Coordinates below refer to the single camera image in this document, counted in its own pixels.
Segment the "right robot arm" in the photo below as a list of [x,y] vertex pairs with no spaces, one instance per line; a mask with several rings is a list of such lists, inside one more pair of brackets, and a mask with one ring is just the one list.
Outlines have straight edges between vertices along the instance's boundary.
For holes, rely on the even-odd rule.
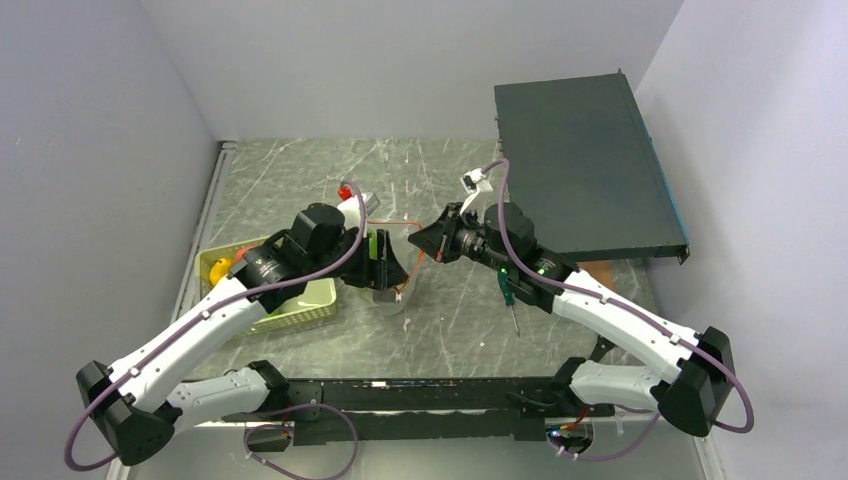
[[551,401],[574,415],[590,404],[616,404],[659,413],[677,429],[705,437],[733,387],[729,337],[665,320],[603,286],[565,256],[540,245],[533,222],[512,203],[484,216],[450,203],[409,242],[438,263],[462,257],[498,273],[513,296],[532,307],[587,327],[634,355],[641,366],[571,359],[557,373]]

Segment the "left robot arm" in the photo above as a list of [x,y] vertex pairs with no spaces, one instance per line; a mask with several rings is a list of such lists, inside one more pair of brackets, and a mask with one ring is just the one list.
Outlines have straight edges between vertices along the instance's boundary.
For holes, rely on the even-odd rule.
[[308,282],[338,278],[356,288],[396,289],[408,280],[385,229],[370,229],[358,207],[314,203],[292,226],[249,248],[183,317],[133,353],[92,361],[76,380],[88,417],[115,456],[132,466],[176,434],[213,418],[279,417],[289,383],[270,362],[253,361],[222,377],[186,376],[235,335],[304,293]]

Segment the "clear zip top bag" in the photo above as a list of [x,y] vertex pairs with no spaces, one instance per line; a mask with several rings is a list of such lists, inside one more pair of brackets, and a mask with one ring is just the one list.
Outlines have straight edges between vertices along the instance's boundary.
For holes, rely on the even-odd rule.
[[367,220],[371,230],[384,229],[388,233],[393,253],[407,274],[407,279],[389,290],[362,289],[359,297],[371,307],[380,309],[385,315],[400,313],[415,291],[418,273],[426,255],[408,241],[408,236],[423,229],[423,225],[409,220]]

